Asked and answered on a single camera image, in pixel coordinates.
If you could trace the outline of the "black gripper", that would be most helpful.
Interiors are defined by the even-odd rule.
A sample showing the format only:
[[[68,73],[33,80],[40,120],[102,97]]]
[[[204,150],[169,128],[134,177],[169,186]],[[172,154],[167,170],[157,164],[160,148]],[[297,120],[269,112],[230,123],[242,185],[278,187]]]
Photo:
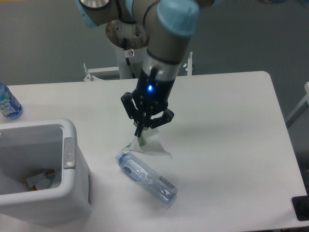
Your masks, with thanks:
[[[136,89],[126,92],[121,102],[130,119],[134,120],[134,135],[141,137],[142,131],[155,129],[172,121],[174,113],[168,109],[168,98],[174,84],[172,81],[159,80],[158,68],[151,68],[150,74],[141,71]],[[162,116],[151,119],[160,112]]]

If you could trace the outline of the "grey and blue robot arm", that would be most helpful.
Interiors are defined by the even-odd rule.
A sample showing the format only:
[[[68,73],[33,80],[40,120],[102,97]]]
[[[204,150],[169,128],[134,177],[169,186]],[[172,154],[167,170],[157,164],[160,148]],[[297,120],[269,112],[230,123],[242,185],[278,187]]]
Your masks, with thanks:
[[[200,10],[213,0],[78,0],[76,5],[89,27],[115,20],[137,26],[147,38],[147,53],[133,92],[121,101],[136,126],[135,136],[172,121],[168,98]]]

